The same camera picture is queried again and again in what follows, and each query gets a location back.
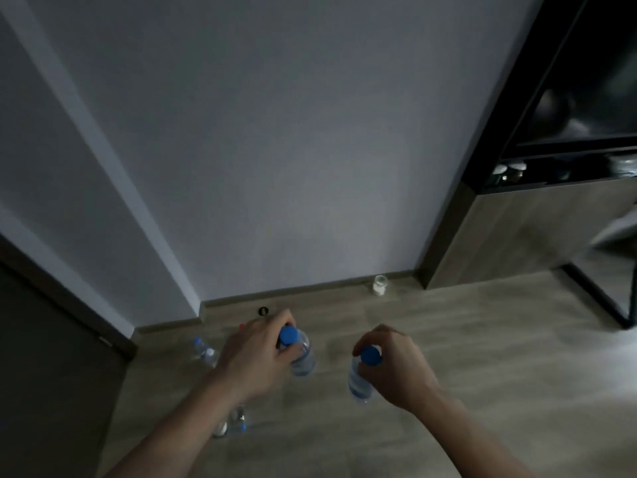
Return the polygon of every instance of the person's left hand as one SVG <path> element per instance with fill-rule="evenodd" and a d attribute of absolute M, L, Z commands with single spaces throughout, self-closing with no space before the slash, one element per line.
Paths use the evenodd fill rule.
<path fill-rule="evenodd" d="M 284 351 L 276 348 L 285 325 L 296 326 L 288 309 L 248 322 L 227 340 L 214 374 L 227 383 L 238 403 L 269 391 L 290 363 L 300 357 L 300 344 Z"/>

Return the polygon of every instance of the wall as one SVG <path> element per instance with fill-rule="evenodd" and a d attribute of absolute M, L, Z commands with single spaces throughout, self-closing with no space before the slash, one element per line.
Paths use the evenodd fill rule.
<path fill-rule="evenodd" d="M 213 299 L 414 268 L 539 0 L 28 2 Z"/>
<path fill-rule="evenodd" d="M 36 262 L 125 335 L 131 334 L 131 326 L 193 317 L 185 297 L 2 17 L 0 58 L 0 202 L 4 206 L 0 231 L 11 231 L 7 238 L 21 249 L 24 238 L 33 233 L 35 246 L 26 252 L 34 258 L 37 249 L 44 248 L 51 261 L 58 258 L 52 265 L 66 266 L 94 290 L 96 298 L 71 288 L 72 279 L 60 278 L 42 260 Z M 20 225 L 26 230 L 12 231 Z M 96 308 L 99 299 L 105 306 Z M 115 315 L 122 321 L 116 321 Z"/>

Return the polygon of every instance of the door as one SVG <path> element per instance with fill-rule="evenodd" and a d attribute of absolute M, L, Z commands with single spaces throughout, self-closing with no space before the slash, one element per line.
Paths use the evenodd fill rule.
<path fill-rule="evenodd" d="M 95 474 L 126 360 L 0 264 L 0 470 Z"/>

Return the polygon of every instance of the wooden cabinet panel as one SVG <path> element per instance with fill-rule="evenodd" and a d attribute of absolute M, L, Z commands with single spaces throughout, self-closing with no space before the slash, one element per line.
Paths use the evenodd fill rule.
<path fill-rule="evenodd" d="M 636 198 L 636 179 L 476 196 L 427 288 L 568 263 Z"/>

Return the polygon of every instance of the person's right hand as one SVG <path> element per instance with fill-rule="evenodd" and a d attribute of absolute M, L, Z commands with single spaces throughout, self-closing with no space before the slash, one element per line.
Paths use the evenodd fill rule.
<path fill-rule="evenodd" d="M 440 391 L 434 371 L 408 335 L 380 324 L 361 337 L 352 355 L 368 345 L 378 345 L 383 360 L 377 366 L 360 362 L 359 375 L 394 406 L 414 413 L 423 400 Z"/>

